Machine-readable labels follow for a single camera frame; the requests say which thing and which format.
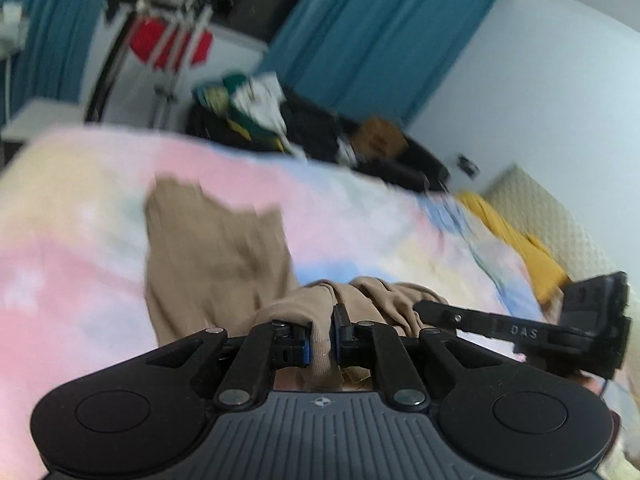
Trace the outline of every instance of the tie-dye blanket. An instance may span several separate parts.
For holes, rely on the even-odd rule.
[[[158,174],[231,208],[281,206],[301,283],[368,274],[541,319],[522,261],[449,196],[169,134],[51,132],[0,180],[0,479],[44,473],[29,434],[44,393],[156,345],[143,201]]]

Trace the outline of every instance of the beige cloth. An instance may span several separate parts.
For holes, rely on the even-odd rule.
[[[210,326],[224,327],[234,337],[273,319],[312,323],[313,359],[301,371],[307,389],[336,390],[342,384],[330,355],[334,304],[343,303],[352,322],[386,322],[400,335],[415,337],[424,326],[413,304],[444,302],[419,285],[391,285],[377,278],[299,287],[280,213],[231,212],[200,187],[158,180],[145,213],[150,243],[146,302],[158,343]],[[353,382],[369,376],[362,368],[347,373]]]

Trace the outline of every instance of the red cloth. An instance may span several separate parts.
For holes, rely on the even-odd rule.
[[[143,63],[147,63],[149,61],[149,57],[151,56],[151,51],[154,49],[158,41],[160,41],[160,37],[164,30],[168,27],[168,24],[158,18],[149,18],[140,25],[140,28],[136,31],[129,42],[129,46],[131,47],[133,53],[138,56],[138,59]],[[167,62],[169,61],[169,54],[171,53],[172,46],[174,46],[175,38],[178,35],[178,30],[174,30],[169,37],[164,49],[156,59],[156,63],[154,65],[155,68],[159,68],[164,70]],[[191,32],[187,32],[184,35],[184,40],[182,41],[182,46],[180,47],[180,53],[175,60],[175,64],[173,66],[174,72],[178,72],[178,67],[182,62],[182,58],[187,51],[187,46],[191,39]],[[198,63],[203,63],[207,60],[207,56],[209,55],[209,49],[213,43],[213,34],[208,30],[203,31],[200,40],[198,41],[198,46],[193,53],[193,59],[191,59],[191,66],[196,65]]]

